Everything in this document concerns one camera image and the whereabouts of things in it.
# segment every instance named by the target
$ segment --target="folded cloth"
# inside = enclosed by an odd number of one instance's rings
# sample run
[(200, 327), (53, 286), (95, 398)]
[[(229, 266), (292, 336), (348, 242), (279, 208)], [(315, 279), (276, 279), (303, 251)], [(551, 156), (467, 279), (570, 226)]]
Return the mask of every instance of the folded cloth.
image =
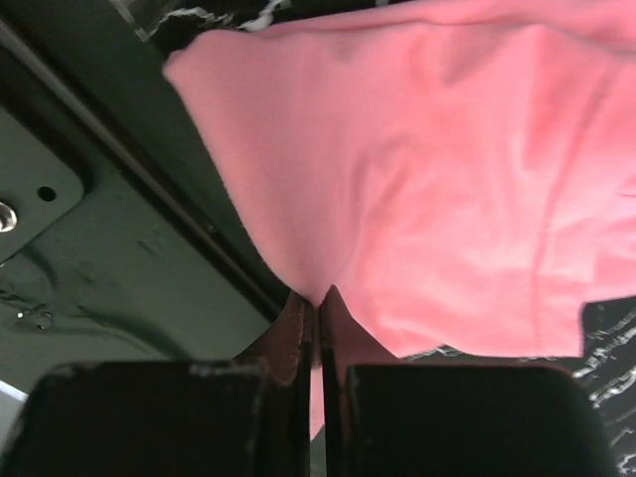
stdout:
[(636, 2), (427, 0), (165, 68), (271, 269), (398, 356), (581, 352), (636, 293)]

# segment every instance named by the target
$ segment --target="round hole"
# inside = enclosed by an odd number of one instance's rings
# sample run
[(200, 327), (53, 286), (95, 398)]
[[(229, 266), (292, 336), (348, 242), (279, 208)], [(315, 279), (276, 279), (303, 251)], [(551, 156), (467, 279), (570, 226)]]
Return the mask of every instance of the round hole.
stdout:
[(41, 187), (38, 189), (38, 196), (44, 202), (52, 202), (58, 197), (58, 194), (50, 187)]

